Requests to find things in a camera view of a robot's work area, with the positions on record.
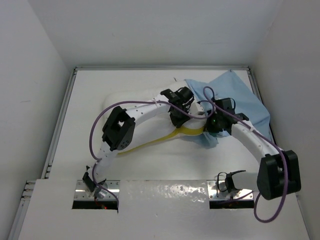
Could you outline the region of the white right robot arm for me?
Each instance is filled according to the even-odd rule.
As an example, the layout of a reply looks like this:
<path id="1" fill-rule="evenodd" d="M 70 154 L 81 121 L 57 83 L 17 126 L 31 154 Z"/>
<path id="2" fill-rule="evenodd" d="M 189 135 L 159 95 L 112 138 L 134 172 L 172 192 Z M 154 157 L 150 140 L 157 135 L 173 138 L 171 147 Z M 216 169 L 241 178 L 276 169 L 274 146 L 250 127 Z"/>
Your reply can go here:
<path id="1" fill-rule="evenodd" d="M 293 150 L 284 151 L 274 146 L 254 128 L 249 118 L 243 114 L 231 117 L 224 113 L 213 114 L 206 122 L 205 131 L 217 134 L 226 131 L 242 143 L 259 164 L 257 172 L 236 170 L 226 174 L 224 190 L 229 193 L 250 189 L 259 192 L 266 200 L 283 195 L 285 184 L 287 194 L 301 190 L 299 160 Z"/>

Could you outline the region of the white pillow with yellow edge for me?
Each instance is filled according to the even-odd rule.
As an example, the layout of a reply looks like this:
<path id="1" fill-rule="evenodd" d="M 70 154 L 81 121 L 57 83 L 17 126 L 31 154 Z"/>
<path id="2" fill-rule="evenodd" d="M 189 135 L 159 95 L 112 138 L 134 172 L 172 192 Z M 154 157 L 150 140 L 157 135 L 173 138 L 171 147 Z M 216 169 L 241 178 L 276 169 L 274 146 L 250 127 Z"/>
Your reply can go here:
<path id="1" fill-rule="evenodd" d="M 203 88 L 209 85 L 211 88 L 214 86 L 210 83 L 196 81 L 193 79 L 186 79 L 177 82 L 173 82 L 166 86 L 158 86 L 148 89 L 118 91 L 107 94 L 103 107 L 125 101 L 143 101 L 149 102 L 161 91 L 170 89 L 178 90 L 180 87 L 189 88 L 195 97 L 195 102 L 205 100 L 203 94 Z M 157 142 L 166 141 L 173 138 L 184 138 L 188 141 L 193 141 L 204 146 L 215 146 L 216 140 L 214 137 L 204 132 L 204 120 L 191 119 L 180 128 L 176 128 L 170 121 L 168 114 L 158 115 L 145 123 L 140 124 L 137 129 L 134 130 L 132 143 L 123 150 L 123 153 L 134 151 L 138 148 L 142 148 L 147 145 L 152 145 Z"/>

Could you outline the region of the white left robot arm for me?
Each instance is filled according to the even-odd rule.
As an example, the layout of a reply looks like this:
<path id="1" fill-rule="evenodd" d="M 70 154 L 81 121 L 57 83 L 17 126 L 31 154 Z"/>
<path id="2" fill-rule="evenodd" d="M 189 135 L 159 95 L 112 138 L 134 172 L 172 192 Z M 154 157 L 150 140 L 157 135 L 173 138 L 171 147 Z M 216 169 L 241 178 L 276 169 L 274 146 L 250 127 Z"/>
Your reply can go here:
<path id="1" fill-rule="evenodd" d="M 194 101 L 192 91 L 184 86 L 173 92 L 165 89 L 148 101 L 121 101 L 104 109 L 93 122 L 89 134 L 89 151 L 98 167 L 106 168 L 119 151 L 130 145 L 135 127 L 153 117 L 169 113 L 173 125 L 180 128 L 191 119 L 188 110 Z M 101 155 L 93 150 L 93 135 L 99 119 L 111 110 L 102 128 Z"/>

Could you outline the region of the light blue pillowcase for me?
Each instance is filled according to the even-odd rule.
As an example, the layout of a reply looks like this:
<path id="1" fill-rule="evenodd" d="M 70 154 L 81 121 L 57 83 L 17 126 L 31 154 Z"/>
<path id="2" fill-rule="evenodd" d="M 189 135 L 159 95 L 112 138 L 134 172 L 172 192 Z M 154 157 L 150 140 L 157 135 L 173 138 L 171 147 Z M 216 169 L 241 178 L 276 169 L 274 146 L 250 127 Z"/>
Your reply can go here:
<path id="1" fill-rule="evenodd" d="M 214 94 L 208 89 L 205 91 L 209 97 L 234 99 L 235 112 L 245 114 L 260 134 L 271 139 L 270 113 L 234 71 L 229 70 L 208 83 L 194 79 L 186 79 L 185 82 L 197 101 L 206 99 L 203 93 L 205 86 L 214 91 Z"/>

